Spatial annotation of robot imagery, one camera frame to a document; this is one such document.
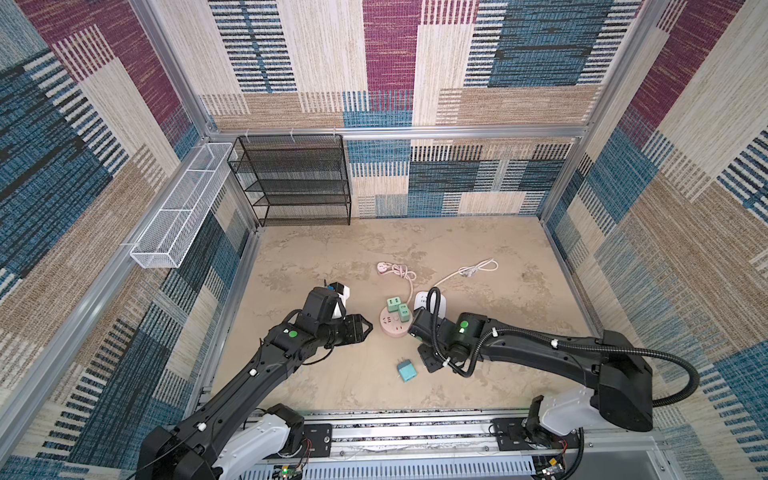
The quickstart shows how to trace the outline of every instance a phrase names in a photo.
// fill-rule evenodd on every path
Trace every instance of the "red wire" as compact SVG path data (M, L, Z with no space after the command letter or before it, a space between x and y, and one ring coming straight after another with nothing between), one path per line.
M304 462L304 466L308 463L310 463L310 450L312 449L312 440L306 439L306 452L304 452L304 455L306 455L306 462L304 462L304 455L301 455L301 460L299 460L299 467L301 467L302 462Z

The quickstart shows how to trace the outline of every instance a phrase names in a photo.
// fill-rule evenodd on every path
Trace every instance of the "white wire mesh basket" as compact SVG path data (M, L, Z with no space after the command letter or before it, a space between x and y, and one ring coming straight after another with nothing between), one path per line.
M232 144L205 144L131 249L142 268L178 268L237 159Z

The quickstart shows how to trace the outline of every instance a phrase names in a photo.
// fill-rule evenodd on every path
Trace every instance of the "patterned wall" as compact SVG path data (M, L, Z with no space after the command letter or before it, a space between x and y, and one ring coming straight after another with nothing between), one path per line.
M346 141L352 216L541 212L573 139Z
M197 134L127 0L0 0L0 404Z
M3 403L197 133L127 0L0 0L0 45ZM183 413L246 230L223 192L182 268L134 269L0 478L134 467Z
M248 235L225 187L180 268L136 266L0 479L132 472L144 437L184 417Z
M594 319L700 370L654 410L688 478L768 478L767 78L768 2L673 0L548 221Z
M641 0L158 0L222 129L581 123Z

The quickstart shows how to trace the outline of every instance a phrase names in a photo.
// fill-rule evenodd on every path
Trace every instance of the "white plug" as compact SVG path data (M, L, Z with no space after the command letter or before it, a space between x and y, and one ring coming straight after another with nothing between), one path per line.
M448 302L445 300L445 295L440 294L440 309L437 312L437 316L445 318L445 309ZM416 310L419 307L427 307L427 292L418 292L416 299L413 300L413 309ZM429 311L432 312L435 309L435 298L432 298L432 302L429 303Z

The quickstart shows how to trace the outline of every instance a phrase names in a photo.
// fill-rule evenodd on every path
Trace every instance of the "metal shelf rack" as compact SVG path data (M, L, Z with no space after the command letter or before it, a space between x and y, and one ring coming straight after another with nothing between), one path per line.
M229 162L262 227L349 225L352 196L340 135L238 137Z

